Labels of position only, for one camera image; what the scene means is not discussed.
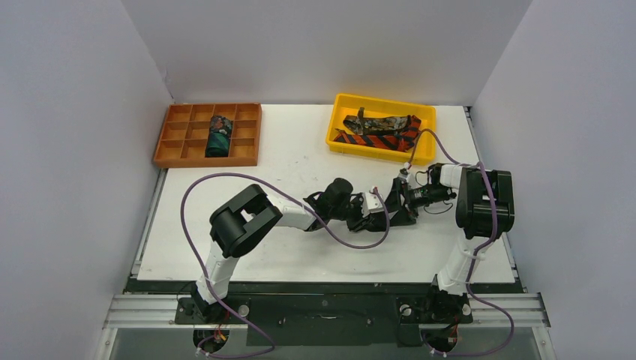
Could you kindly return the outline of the yellow plastic tray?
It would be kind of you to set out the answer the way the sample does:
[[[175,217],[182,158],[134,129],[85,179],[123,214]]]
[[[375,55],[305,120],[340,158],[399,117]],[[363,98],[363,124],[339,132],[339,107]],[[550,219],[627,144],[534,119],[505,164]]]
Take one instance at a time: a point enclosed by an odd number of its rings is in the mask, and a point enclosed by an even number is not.
[[[356,115],[360,107],[365,108],[365,115],[368,117],[414,115],[420,118],[421,133],[415,139],[415,145],[406,152],[399,152],[335,142],[337,129],[344,129],[345,116]],[[435,139],[429,132],[436,129],[436,120],[437,112],[432,106],[354,94],[338,94],[334,102],[325,142],[329,150],[336,153],[399,163],[409,161],[411,164],[422,165],[434,159]]]

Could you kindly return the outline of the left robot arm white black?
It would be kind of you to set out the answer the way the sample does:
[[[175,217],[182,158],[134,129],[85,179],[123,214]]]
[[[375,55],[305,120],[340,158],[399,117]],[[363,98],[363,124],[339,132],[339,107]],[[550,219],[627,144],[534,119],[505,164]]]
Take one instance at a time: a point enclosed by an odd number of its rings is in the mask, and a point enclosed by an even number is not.
[[[207,258],[197,259],[201,277],[191,291],[194,312],[204,322],[213,323],[224,312],[229,282],[241,257],[249,254],[275,227],[304,232],[327,229],[331,220],[344,221],[349,231],[368,230],[379,221],[379,230],[388,233],[389,208],[376,189],[353,193],[352,185],[336,178],[323,191],[298,201],[279,190],[269,196],[264,181],[255,178],[209,218],[211,248]]]

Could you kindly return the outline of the navy striped tie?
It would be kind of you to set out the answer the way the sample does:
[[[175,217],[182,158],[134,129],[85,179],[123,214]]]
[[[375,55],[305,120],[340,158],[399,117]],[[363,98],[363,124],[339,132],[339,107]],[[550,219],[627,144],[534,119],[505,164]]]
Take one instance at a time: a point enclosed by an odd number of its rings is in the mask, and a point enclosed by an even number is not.
[[[370,215],[370,223],[365,229],[369,232],[385,232],[388,227],[405,227],[415,225],[419,217],[417,210],[401,209],[390,214],[389,226],[386,225],[386,214],[381,211]]]

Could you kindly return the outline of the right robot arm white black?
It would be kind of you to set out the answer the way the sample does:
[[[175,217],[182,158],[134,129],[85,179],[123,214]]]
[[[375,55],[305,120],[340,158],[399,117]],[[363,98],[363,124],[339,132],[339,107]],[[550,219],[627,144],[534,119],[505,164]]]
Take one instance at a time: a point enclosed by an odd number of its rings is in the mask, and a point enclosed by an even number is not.
[[[429,323],[469,321],[468,287],[487,249],[515,221],[512,174],[483,170],[479,165],[435,163],[427,169],[427,184],[412,188],[404,176],[395,178],[385,200],[393,227],[412,225],[419,209],[454,200],[460,229],[445,265],[431,282],[422,316]]]

